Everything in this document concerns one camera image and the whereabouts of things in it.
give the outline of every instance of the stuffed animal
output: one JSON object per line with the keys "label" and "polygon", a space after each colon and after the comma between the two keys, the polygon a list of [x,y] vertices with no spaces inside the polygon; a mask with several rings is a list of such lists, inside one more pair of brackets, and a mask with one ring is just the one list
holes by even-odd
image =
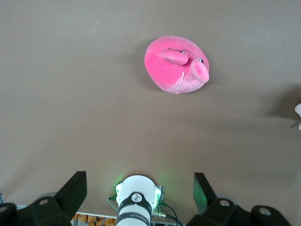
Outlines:
{"label": "stuffed animal", "polygon": [[166,92],[192,92],[209,81],[209,62],[204,52],[182,37],[154,40],[146,50],[144,64],[153,81]]}
{"label": "stuffed animal", "polygon": [[295,107],[295,112],[301,117],[301,103]]}

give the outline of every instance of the black metal bracket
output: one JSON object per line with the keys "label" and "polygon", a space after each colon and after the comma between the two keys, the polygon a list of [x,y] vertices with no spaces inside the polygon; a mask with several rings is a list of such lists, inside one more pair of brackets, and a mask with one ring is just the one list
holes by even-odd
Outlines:
{"label": "black metal bracket", "polygon": [[87,196],[87,175],[76,172],[54,197],[42,197],[21,210],[13,203],[0,204],[0,225],[70,226]]}
{"label": "black metal bracket", "polygon": [[291,226],[272,207],[254,206],[248,212],[228,199],[217,198],[203,173],[194,174],[193,189],[199,214],[187,226]]}

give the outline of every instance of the plush toy ear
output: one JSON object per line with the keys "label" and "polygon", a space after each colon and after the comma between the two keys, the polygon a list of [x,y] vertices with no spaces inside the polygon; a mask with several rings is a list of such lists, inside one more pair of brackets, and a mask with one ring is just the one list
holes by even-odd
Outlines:
{"label": "plush toy ear", "polygon": [[190,65],[190,70],[193,77],[195,77],[195,79],[198,80],[199,82],[206,83],[209,81],[209,72],[204,65],[203,59],[201,58],[193,59]]}
{"label": "plush toy ear", "polygon": [[161,52],[161,57],[175,65],[184,65],[188,62],[188,54],[185,51],[176,49],[164,49]]}

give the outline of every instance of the circular logo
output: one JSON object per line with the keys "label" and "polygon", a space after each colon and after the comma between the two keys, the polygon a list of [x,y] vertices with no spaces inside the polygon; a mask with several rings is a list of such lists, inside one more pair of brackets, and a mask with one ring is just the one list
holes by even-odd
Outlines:
{"label": "circular logo", "polygon": [[139,193],[135,193],[132,195],[132,201],[133,202],[141,202],[142,196]]}

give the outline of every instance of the pink plush toy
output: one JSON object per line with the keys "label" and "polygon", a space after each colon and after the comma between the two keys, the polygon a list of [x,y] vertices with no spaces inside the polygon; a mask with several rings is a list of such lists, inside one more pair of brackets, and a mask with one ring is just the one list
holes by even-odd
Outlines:
{"label": "pink plush toy", "polygon": [[166,92],[192,92],[209,81],[207,57],[196,44],[182,37],[154,40],[146,50],[144,63],[153,81]]}

